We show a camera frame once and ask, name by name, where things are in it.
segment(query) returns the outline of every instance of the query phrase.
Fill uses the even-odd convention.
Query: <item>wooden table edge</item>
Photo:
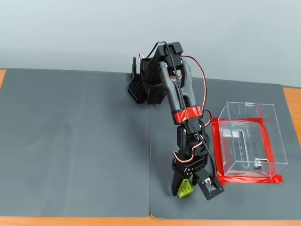
[[[0,70],[0,87],[6,70]],[[301,141],[301,89],[283,88],[291,117]],[[0,217],[0,226],[96,226],[96,225],[239,225],[239,226],[300,226],[301,220],[165,220],[155,219],[152,216],[146,218],[53,218],[53,217]]]

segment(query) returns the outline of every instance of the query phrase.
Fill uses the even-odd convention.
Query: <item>clear plastic box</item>
[[[287,165],[274,105],[227,102],[218,123],[225,176],[271,178]]]

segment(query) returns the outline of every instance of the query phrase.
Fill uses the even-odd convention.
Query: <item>yellow-green block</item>
[[[183,198],[189,194],[191,194],[193,192],[193,188],[191,186],[191,184],[189,183],[188,179],[184,179],[181,183],[181,186],[178,190],[178,196],[179,198]]]

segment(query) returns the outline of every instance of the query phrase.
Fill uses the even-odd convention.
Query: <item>gray table mat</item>
[[[203,81],[194,79],[194,93],[203,102]],[[301,150],[281,85],[240,81],[207,80],[206,109],[219,117],[227,101],[274,104],[285,146],[288,166],[280,174],[281,184],[227,183],[225,191],[207,201],[199,186],[183,199],[171,194],[171,167],[176,145],[167,98],[150,107],[150,210],[155,218],[167,219],[301,219]],[[213,151],[211,126],[210,151]]]
[[[149,106],[129,74],[6,72],[0,94],[0,215],[146,217]]]

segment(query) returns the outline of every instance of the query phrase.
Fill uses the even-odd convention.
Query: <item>red wire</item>
[[[192,147],[192,155],[191,155],[191,158],[188,159],[188,160],[184,160],[184,161],[183,161],[183,160],[179,159],[178,156],[175,154],[176,152],[174,152],[173,155],[174,155],[175,159],[176,159],[177,161],[179,161],[180,163],[188,163],[188,162],[191,162],[191,161],[194,159],[194,150],[195,150],[195,148],[196,148],[197,146],[200,146],[202,143],[203,143],[203,142],[197,143],[196,145],[194,145],[194,146]]]
[[[205,73],[203,71],[203,68],[201,67],[201,65],[199,65],[199,63],[197,62],[197,60],[191,56],[181,56],[181,58],[190,58],[192,60],[194,60],[194,62],[197,63],[198,67],[201,69],[201,72],[203,74],[203,79],[204,79],[204,86],[205,86],[205,96],[204,96],[204,102],[203,102],[203,106],[202,106],[202,114],[204,113],[204,109],[205,109],[205,103],[206,103],[206,99],[207,99],[207,84],[206,84],[206,78],[205,78]]]

